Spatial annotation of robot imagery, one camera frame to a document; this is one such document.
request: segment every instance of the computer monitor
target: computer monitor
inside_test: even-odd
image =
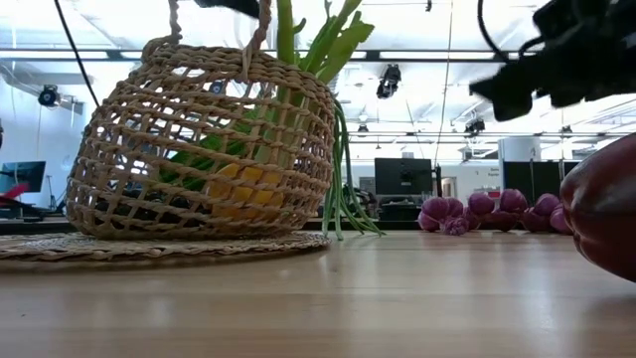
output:
[[[433,191],[430,159],[376,158],[377,195],[421,195]]]
[[[564,161],[563,172],[569,173],[579,162]],[[521,191],[530,205],[542,194],[559,195],[560,169],[558,161],[504,162],[504,189]]]
[[[0,175],[0,193],[6,193],[17,184],[26,183],[27,193],[42,191],[42,182],[47,162],[17,162],[2,164]]]

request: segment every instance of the ceiling beam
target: ceiling beam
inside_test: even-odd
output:
[[[275,55],[275,51],[264,51]],[[299,50],[301,55],[307,50]],[[505,52],[511,58],[516,52]],[[97,49],[80,50],[79,55],[84,62],[138,62],[141,60],[140,50]],[[28,62],[74,62],[75,56],[70,49],[12,49],[0,48],[3,61]],[[350,63],[413,63],[413,64],[492,64],[499,63],[491,51],[473,50],[366,50],[356,51]]]
[[[86,86],[86,82],[81,74],[32,74],[16,71],[13,73],[12,78],[15,82],[33,86]],[[94,83],[94,78],[92,76],[88,76],[88,80],[91,84]]]
[[[87,23],[89,26],[91,26],[92,28],[95,29],[95,32],[103,39],[105,40],[105,42],[109,43],[110,45],[112,45],[112,47],[114,48],[121,48],[121,44],[116,41],[114,38],[112,38],[110,35],[108,35],[108,33],[106,33],[101,27],[97,26],[94,22],[93,19],[85,16],[84,14],[78,12],[79,16],[84,20],[85,23]],[[130,44],[126,41],[123,43],[124,46],[130,46]]]
[[[0,67],[0,78],[4,79],[5,83],[12,88],[38,97],[40,95],[40,92],[44,88],[44,85],[63,85],[56,83],[57,80],[65,80],[60,77],[80,76],[77,74],[43,74],[37,71],[30,71],[31,68],[31,66],[24,66],[24,64],[20,64],[18,67],[16,67],[17,71],[11,72],[7,67]],[[83,78],[81,78],[80,84],[84,85]],[[60,103],[60,107],[67,110],[73,110],[78,115],[83,115],[82,102],[70,103],[68,101],[62,101]]]
[[[467,137],[469,136],[467,133],[462,132],[437,132],[437,131],[419,131],[419,132],[407,132],[407,131],[368,131],[368,132],[355,132],[350,131],[350,135],[355,135],[359,137],[371,136],[405,136],[405,137]],[[473,137],[540,137],[542,139],[545,138],[555,138],[561,139],[571,138],[571,137],[623,137],[625,135],[630,135],[632,132],[611,132],[611,133],[589,133],[589,132],[575,132],[575,133],[567,133],[563,134],[560,132],[538,132],[538,133],[528,133],[528,132],[481,132],[478,135],[474,135]]]

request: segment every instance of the table surface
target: table surface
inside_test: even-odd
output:
[[[197,268],[0,274],[3,357],[636,356],[636,285],[570,238],[393,232]]]

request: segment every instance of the basket handle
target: basket handle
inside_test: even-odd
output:
[[[179,26],[177,10],[179,10],[178,0],[168,0],[170,6],[170,35],[161,38],[153,39],[143,48],[141,53],[141,60],[145,62],[150,54],[154,52],[159,46],[163,44],[178,44],[183,38],[181,35],[181,26]],[[269,23],[271,23],[271,0],[260,0],[259,2],[259,15],[258,15],[258,28],[254,31],[254,35],[249,40],[247,46],[242,50],[242,72],[240,74],[241,79],[244,82],[248,82],[247,73],[249,71],[249,64],[254,53],[260,50],[260,44],[267,38],[267,29]]]

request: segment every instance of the woven basket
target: woven basket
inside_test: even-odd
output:
[[[145,46],[142,66],[86,127],[69,221],[84,234],[129,240],[300,229],[331,183],[328,88],[259,51],[269,0],[242,51],[179,45],[177,1],[168,2],[171,35]],[[242,95],[224,94],[229,88]]]

